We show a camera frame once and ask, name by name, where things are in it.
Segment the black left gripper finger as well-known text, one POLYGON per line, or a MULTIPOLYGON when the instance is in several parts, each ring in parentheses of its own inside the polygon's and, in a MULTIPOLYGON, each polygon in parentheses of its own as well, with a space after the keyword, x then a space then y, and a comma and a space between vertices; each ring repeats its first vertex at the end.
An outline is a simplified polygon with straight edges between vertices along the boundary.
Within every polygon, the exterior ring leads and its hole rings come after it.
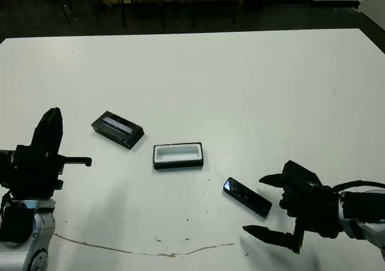
POLYGON ((57 138, 55 152, 58 153, 63 138, 63 117, 60 108, 55 108, 57 111, 57 138))
POLYGON ((31 145, 56 147, 58 145, 58 108, 50 108, 38 122, 31 145))

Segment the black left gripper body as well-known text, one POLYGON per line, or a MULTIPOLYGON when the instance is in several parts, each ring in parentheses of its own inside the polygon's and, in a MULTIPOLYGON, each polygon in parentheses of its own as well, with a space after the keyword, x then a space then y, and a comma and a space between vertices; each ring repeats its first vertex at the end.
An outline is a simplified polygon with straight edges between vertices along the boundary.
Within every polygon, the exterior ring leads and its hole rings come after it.
POLYGON ((91 166, 90 157, 68 157, 42 146, 18 145, 5 152, 5 187, 16 198, 50 198, 63 187, 58 178, 67 164, 91 166))

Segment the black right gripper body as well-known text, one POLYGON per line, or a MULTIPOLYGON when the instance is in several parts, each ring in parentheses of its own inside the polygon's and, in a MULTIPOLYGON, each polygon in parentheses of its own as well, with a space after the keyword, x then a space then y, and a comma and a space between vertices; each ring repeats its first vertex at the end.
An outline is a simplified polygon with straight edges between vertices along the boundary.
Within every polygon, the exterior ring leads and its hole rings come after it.
POLYGON ((339 195, 329 186, 308 193, 298 188, 284 187, 280 207, 295 218, 290 249, 300 253, 306 231, 335 239, 342 232, 339 220, 339 195))

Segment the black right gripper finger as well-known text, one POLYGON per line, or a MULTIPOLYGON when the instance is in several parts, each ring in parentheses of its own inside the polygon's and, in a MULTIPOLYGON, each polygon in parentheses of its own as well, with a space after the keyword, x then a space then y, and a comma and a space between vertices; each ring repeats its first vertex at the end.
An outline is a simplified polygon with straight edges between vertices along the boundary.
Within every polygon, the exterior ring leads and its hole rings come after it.
POLYGON ((286 179, 283 174, 271 174, 260 178, 259 183, 267 184, 272 187, 285 187, 286 179))
POLYGON ((288 249, 297 248, 294 235, 291 233, 272 231, 267 227, 257 225, 246 225, 243 226, 242 229, 253 237, 263 241, 264 243, 281 246, 288 249))

